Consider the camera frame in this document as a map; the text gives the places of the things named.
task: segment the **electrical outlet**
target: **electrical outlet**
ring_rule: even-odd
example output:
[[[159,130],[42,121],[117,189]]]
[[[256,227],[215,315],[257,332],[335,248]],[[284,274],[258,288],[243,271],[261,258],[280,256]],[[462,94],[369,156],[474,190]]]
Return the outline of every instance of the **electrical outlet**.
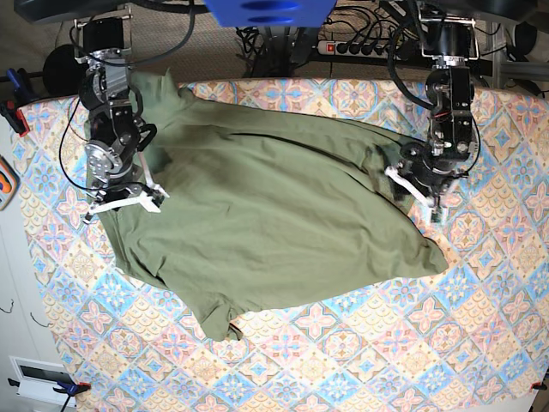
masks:
[[[325,56],[349,56],[352,58],[382,58],[387,59],[387,51],[381,45],[361,45],[346,41],[320,40],[317,44],[319,54]]]

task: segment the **orange object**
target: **orange object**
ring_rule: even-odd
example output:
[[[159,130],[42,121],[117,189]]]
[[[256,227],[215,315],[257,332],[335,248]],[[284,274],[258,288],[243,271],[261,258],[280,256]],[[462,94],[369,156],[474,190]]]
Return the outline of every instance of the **orange object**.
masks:
[[[8,206],[17,191],[19,179],[13,169],[0,156],[0,210]]]
[[[11,190],[12,187],[8,181],[8,178],[6,178],[6,176],[2,172],[0,172],[0,191],[2,191],[2,193],[8,194],[11,192]]]

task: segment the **wire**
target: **wire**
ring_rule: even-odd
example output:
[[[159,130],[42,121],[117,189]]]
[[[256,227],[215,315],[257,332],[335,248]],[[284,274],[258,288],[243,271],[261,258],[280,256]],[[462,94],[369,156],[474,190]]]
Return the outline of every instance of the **wire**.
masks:
[[[502,51],[503,49],[506,49],[506,48],[507,48],[507,45],[502,45],[501,47],[498,47],[496,50],[487,51],[486,53],[481,53],[480,55],[481,55],[482,57],[484,57],[484,56],[489,56],[489,55],[491,55],[491,54],[493,54],[493,53],[500,52],[500,51]]]
[[[473,123],[474,123],[474,128],[477,132],[477,140],[479,142],[479,148],[477,150],[477,155],[474,158],[473,164],[465,172],[460,173],[460,177],[467,176],[469,174],[469,172],[471,172],[473,170],[473,168],[476,166],[476,164],[477,164],[477,162],[479,161],[479,158],[480,158],[480,150],[482,149],[482,141],[480,139],[480,130],[479,130],[479,126],[477,125],[477,121],[474,118],[473,118]]]
[[[360,32],[360,30],[358,30],[355,26],[353,26],[353,24],[349,23],[348,21],[345,21],[345,20],[331,20],[330,19],[329,21],[324,22],[324,24],[327,25],[327,26],[330,26],[332,24],[340,24],[340,23],[346,24],[347,26],[349,26],[354,31],[354,33],[356,35],[359,35],[359,36],[365,38],[365,36]]]
[[[415,26],[415,31],[418,34],[419,42],[421,45],[426,48],[427,47],[427,40],[425,39],[425,32],[423,31],[423,28],[421,27],[421,21],[419,21],[419,10],[418,10],[418,4],[415,2],[415,0],[407,0],[408,7],[410,8],[410,14],[413,18],[413,24]]]
[[[9,312],[6,311],[5,309],[2,309],[1,307],[0,307],[0,311],[2,311],[4,313],[7,313],[7,314],[12,313],[14,311],[14,300],[13,299],[11,300],[11,306],[9,307]]]
[[[252,77],[256,71],[257,62],[262,58],[262,53],[265,45],[262,44],[259,48],[256,43],[260,39],[259,29],[257,27],[236,27],[237,36],[240,38],[240,50],[242,54],[237,54],[237,58],[244,60],[246,70],[243,77]]]
[[[65,22],[61,21],[61,24],[59,25],[59,30],[57,30],[57,35],[55,36],[55,42],[53,43],[53,50],[57,49],[57,44],[59,43],[59,35],[63,31],[63,26]]]
[[[376,44],[377,42],[379,42],[381,40],[382,36],[383,36],[383,29],[384,29],[383,23],[385,23],[385,22],[391,23],[391,24],[395,25],[395,27],[398,27],[398,25],[396,23],[394,23],[393,21],[391,21],[391,20],[378,20],[378,21],[374,22],[374,24],[371,25],[370,30],[368,30],[368,33],[366,34],[364,40],[362,40],[360,45],[364,45],[365,42],[370,38],[371,32],[373,31],[375,26],[379,26],[379,33],[377,34],[377,39],[372,44]]]
[[[34,315],[33,315],[32,312],[30,312],[30,314],[31,314],[31,318],[33,319],[33,321],[34,321],[36,324],[38,324],[39,326],[42,326],[43,328],[49,328],[50,326],[53,326],[53,323],[52,323],[52,322],[48,322],[48,324],[41,324],[38,320],[36,320],[36,319],[34,318]]]
[[[408,90],[404,82],[396,73],[396,66],[395,66],[396,40],[401,36],[402,31],[411,25],[413,25],[413,21],[407,21],[404,24],[400,25],[393,33],[393,36],[391,37],[391,41],[389,43],[389,49],[387,50],[387,69],[389,70],[389,75],[391,77],[391,80],[395,82],[395,85],[398,87],[401,93],[404,94],[404,96],[408,100],[410,100],[412,103],[418,106],[423,107],[426,110],[432,110],[435,106],[432,103],[428,103],[420,99],[419,97],[414,96],[412,92]]]
[[[329,61],[329,78],[332,78],[332,75],[334,74],[334,62],[332,60]]]
[[[71,107],[71,105],[72,105],[74,102],[75,102],[75,101],[72,100],[72,101],[69,103],[69,105],[67,106],[67,119],[69,119],[69,116],[70,116],[70,115],[69,115],[69,113],[70,113],[70,107]],[[72,125],[70,126],[70,131],[72,131],[73,134],[74,134],[76,137],[78,137],[80,140],[82,140],[82,141],[84,141],[84,142],[87,142],[87,139],[86,139],[86,138],[84,138],[84,137],[80,136],[78,133],[76,133],[76,131],[72,128]]]
[[[75,37],[74,37],[75,27],[74,26],[71,27],[70,30],[69,30],[69,38],[70,38],[70,43],[72,43],[72,45],[81,54],[83,54],[84,56],[86,56],[88,58],[91,58],[92,60],[95,60],[96,62],[105,64],[107,66],[130,67],[130,66],[140,66],[140,65],[143,65],[143,64],[153,64],[153,63],[159,62],[160,60],[162,60],[164,58],[167,58],[168,56],[170,56],[171,54],[173,54],[174,52],[179,50],[181,47],[183,47],[189,41],[190,36],[192,35],[192,32],[194,31],[194,29],[195,29],[195,12],[194,12],[194,9],[191,7],[190,8],[190,13],[189,13],[189,28],[187,29],[187,33],[185,34],[185,36],[183,37],[183,39],[179,43],[177,43],[174,47],[172,47],[168,51],[165,51],[165,52],[163,52],[163,53],[161,53],[157,56],[153,56],[151,58],[145,58],[143,60],[137,60],[135,62],[128,62],[128,63],[107,62],[106,60],[103,60],[101,58],[97,58],[94,55],[92,55],[92,54],[88,53],[87,51],[85,51],[75,40]]]
[[[366,17],[367,25],[371,24],[370,17],[373,16],[374,19],[379,20],[379,17],[370,9],[362,6],[337,6],[334,7],[334,11],[345,11],[345,10],[351,10],[351,11],[358,11],[362,15]]]
[[[479,30],[481,33],[484,33],[486,36],[495,36],[498,34],[499,29],[501,28],[501,23],[498,23],[498,27],[496,27],[496,30],[493,33],[488,33],[482,30],[481,28],[475,27],[477,30]]]
[[[63,165],[63,161],[61,159],[61,152],[63,150],[63,143],[64,143],[64,140],[65,140],[65,136],[67,135],[67,131],[69,130],[69,127],[70,127],[70,124],[72,123],[72,119],[75,117],[76,115],[76,111],[78,110],[78,106],[80,105],[80,99],[78,99],[78,102],[76,103],[76,106],[75,106],[75,110],[73,110],[72,114],[70,115],[70,119],[69,119],[69,122],[67,123],[67,127],[65,127],[65,130],[63,132],[63,135],[61,136],[61,142],[59,143],[59,166],[61,167],[61,171],[63,172],[65,178],[76,188],[78,189],[81,189],[83,191],[87,191],[87,192],[90,192],[90,191],[105,191],[105,192],[110,192],[110,191],[122,191],[124,189],[127,189],[129,186],[132,186],[132,185],[139,185],[141,186],[141,188],[144,190],[144,191],[148,191],[149,188],[147,185],[143,184],[142,182],[127,182],[127,183],[121,183],[119,185],[113,185],[113,186],[110,186],[110,187],[107,187],[107,188],[101,188],[101,189],[98,189],[98,188],[93,188],[93,187],[84,187],[84,186],[81,186],[81,185],[78,185],[73,179],[71,179],[69,177],[69,175],[67,174],[67,171],[65,170],[65,167]]]
[[[72,111],[72,114],[70,115],[70,119],[69,119],[69,122],[67,122],[67,127],[65,127],[65,130],[63,132],[63,135],[61,136],[61,142],[59,143],[59,166],[61,167],[61,171],[63,172],[63,174],[65,175],[65,178],[74,186],[74,187],[77,187],[78,189],[81,189],[83,191],[97,191],[97,189],[94,189],[92,187],[84,187],[84,186],[80,186],[78,185],[73,179],[71,179],[69,177],[69,175],[67,174],[67,171],[65,170],[65,167],[63,166],[63,160],[61,159],[61,152],[63,151],[63,143],[65,141],[65,136],[67,136],[67,131],[69,131],[69,127],[70,127],[70,124],[72,123],[72,119],[75,118],[75,115],[76,115],[76,111],[78,110],[78,106],[80,105],[80,99],[78,99],[77,103],[76,103],[76,106],[75,106],[75,110]]]
[[[546,97],[546,93],[549,92],[549,90],[540,90],[537,94],[536,94],[536,97],[539,96],[541,94],[541,97],[543,99],[545,99]]]

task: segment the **patterned tablecloth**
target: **patterned tablecloth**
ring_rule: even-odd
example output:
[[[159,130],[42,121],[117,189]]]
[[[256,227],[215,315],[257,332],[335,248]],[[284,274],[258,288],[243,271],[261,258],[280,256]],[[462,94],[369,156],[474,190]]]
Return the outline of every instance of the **patterned tablecloth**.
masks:
[[[390,82],[287,80],[190,86],[204,99],[353,118],[410,136],[422,109]],[[199,412],[421,411],[503,402],[549,367],[547,103],[477,92],[482,156],[428,228],[450,269],[238,319],[241,342],[212,342],[176,296],[117,273],[104,229],[83,226],[85,197],[62,177],[60,136],[74,101],[23,109],[12,136],[25,231],[64,365],[92,391],[81,409]],[[83,183],[80,110],[63,146]]]

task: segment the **gray floor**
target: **gray floor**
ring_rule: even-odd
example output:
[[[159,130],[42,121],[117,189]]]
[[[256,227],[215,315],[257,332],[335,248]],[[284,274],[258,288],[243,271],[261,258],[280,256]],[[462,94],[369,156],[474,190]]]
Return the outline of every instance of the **gray floor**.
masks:
[[[133,58],[145,58],[169,49],[184,36],[188,17],[153,12],[133,7]],[[350,21],[359,20],[348,15]],[[60,24],[31,25],[13,11],[12,0],[0,1],[0,74],[9,67],[23,67],[27,71],[40,71],[45,58],[54,49],[58,34],[58,44],[69,43],[66,22],[60,31]],[[342,33],[348,39],[349,29],[333,26],[330,30]],[[170,68],[179,82],[203,80],[235,79],[244,72],[244,63],[235,57],[239,52],[237,37],[233,28],[219,27],[213,16],[199,15],[190,42],[180,51],[153,66],[143,66],[144,70],[164,72]],[[365,67],[356,64],[311,63],[300,69],[300,76],[359,79],[387,79],[389,74],[384,67]],[[403,70],[403,77],[411,81],[424,81],[425,72]],[[9,97],[9,85],[0,84],[0,99]]]

